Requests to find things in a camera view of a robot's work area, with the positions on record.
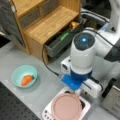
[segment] pink bowl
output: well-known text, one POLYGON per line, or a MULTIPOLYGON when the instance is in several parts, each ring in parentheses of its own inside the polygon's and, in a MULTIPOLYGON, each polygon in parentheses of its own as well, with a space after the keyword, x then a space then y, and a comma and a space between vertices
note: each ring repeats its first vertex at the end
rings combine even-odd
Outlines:
POLYGON ((56 120, 78 120, 82 105, 77 95, 64 93, 56 97, 51 109, 56 120))

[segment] gray table surface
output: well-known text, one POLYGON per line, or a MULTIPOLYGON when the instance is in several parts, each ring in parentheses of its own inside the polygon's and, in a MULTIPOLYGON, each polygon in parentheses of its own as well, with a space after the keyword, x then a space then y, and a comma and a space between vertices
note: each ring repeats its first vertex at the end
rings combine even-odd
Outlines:
MULTIPOLYGON (((61 73, 60 62, 69 55, 69 52, 70 49, 66 50, 54 62, 49 64, 49 67, 61 73)), ((96 57, 93 76, 100 80, 104 87, 111 78, 120 78, 119 73, 120 64, 118 62, 110 63, 96 57)), ((41 61, 16 48, 11 42, 0 49, 0 81, 40 119, 42 119, 43 109, 64 87, 60 79, 47 70, 41 61), (37 81, 31 88, 17 88, 11 82, 11 75, 16 68, 26 64, 32 65, 37 69, 37 81)), ((83 97, 91 103, 93 108, 88 120, 118 120, 101 107, 102 97, 93 99, 89 95, 84 94, 83 97)))

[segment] wooden cabinet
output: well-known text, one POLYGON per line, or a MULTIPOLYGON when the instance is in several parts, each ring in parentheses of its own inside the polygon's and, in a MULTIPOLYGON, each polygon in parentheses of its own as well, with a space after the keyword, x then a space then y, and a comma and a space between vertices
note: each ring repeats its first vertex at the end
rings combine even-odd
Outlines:
POLYGON ((80 0, 11 0, 24 41, 32 55, 42 60, 42 48, 80 13, 80 0))

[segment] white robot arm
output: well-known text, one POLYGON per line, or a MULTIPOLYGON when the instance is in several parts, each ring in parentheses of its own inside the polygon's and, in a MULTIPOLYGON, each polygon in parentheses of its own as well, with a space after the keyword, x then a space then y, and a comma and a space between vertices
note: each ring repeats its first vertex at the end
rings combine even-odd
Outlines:
POLYGON ((72 41, 70 57, 61 63, 62 71, 67 73, 62 81, 71 89, 83 89, 94 98, 102 90, 90 79, 95 56, 111 62, 120 60, 120 0, 110 0, 110 3, 112 10, 108 30, 87 28, 78 33, 72 41))

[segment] black cable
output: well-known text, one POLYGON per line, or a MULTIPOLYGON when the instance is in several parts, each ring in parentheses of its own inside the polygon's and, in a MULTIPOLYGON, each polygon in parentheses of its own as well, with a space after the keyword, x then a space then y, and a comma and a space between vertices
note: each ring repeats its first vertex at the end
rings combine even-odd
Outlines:
POLYGON ((101 38, 103 38, 107 43, 109 43, 111 46, 113 46, 114 48, 120 50, 119 47, 117 47, 117 46, 113 45, 112 43, 110 43, 105 37, 103 37, 102 35, 100 35, 100 33, 98 33, 97 31, 92 30, 92 29, 85 29, 85 30, 88 30, 88 31, 91 31, 91 32, 96 33, 96 34, 99 35, 101 38))
POLYGON ((101 17, 101 16, 99 16, 99 15, 97 15, 97 14, 95 14, 95 13, 91 13, 91 12, 88 12, 88 11, 82 11, 81 13, 89 13, 89 14, 95 15, 95 16, 103 19, 105 22, 109 23, 109 21, 107 21, 105 18, 103 18, 103 17, 101 17))
POLYGON ((44 63, 44 65, 46 66, 46 68, 48 69, 48 70, 50 70, 52 73, 54 73, 56 76, 58 76, 59 78, 60 78, 60 74, 58 74, 58 73, 56 73, 56 72, 54 72, 53 70, 51 70, 48 66, 47 66, 47 64, 45 63, 45 60, 44 60, 44 48, 45 48, 45 45, 43 46, 43 48, 42 48, 42 60, 43 60, 43 63, 44 63))
POLYGON ((101 91, 103 91, 104 90, 104 88, 103 88, 103 86, 100 84, 100 82, 98 81, 98 80, 96 80, 94 77, 89 77, 92 81, 94 81, 95 83, 97 83, 97 84, 99 84, 100 86, 101 86, 101 88, 102 88, 102 90, 101 91))

